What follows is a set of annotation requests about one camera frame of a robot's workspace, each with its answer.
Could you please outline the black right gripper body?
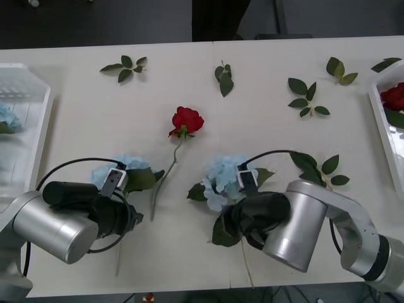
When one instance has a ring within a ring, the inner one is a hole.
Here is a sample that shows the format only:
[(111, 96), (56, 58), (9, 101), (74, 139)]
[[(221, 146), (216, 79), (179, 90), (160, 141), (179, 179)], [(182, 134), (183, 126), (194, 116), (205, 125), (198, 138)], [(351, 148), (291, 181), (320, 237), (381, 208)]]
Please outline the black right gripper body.
[(232, 237), (236, 238), (240, 236), (238, 225), (236, 224), (235, 220), (233, 219), (233, 210), (234, 205), (226, 206), (222, 211), (222, 224), (225, 233)]

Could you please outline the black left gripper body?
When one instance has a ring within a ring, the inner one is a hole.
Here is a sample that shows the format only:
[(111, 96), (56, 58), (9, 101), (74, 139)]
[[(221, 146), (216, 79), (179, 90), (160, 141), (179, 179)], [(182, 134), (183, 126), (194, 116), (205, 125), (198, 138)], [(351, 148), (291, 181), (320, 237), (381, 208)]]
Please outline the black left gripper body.
[(133, 205), (128, 206), (128, 219), (126, 222), (125, 232), (128, 233), (134, 227), (143, 221), (143, 214), (136, 211)]

